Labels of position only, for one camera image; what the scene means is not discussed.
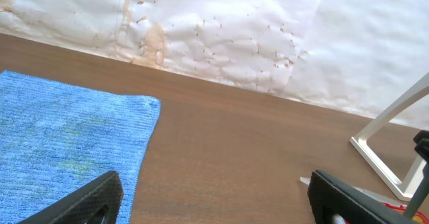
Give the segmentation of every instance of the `stained white paper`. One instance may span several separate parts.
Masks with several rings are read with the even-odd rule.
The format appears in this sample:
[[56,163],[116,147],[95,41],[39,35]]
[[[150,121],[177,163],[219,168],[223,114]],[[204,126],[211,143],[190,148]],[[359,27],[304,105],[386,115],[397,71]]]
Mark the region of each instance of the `stained white paper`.
[[[322,0],[283,97],[376,117],[429,72],[428,0]],[[429,129],[429,97],[393,122]]]
[[2,0],[0,32],[281,95],[319,1]]

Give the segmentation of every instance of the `wooden table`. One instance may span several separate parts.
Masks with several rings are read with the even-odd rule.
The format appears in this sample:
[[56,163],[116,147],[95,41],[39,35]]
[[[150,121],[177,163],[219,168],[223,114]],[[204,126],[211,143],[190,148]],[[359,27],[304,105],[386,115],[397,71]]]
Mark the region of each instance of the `wooden table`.
[[[132,223],[313,223],[300,177],[315,169],[395,198],[349,143],[364,117],[0,35],[4,69],[162,100]],[[400,178],[417,132],[390,124],[371,139]]]

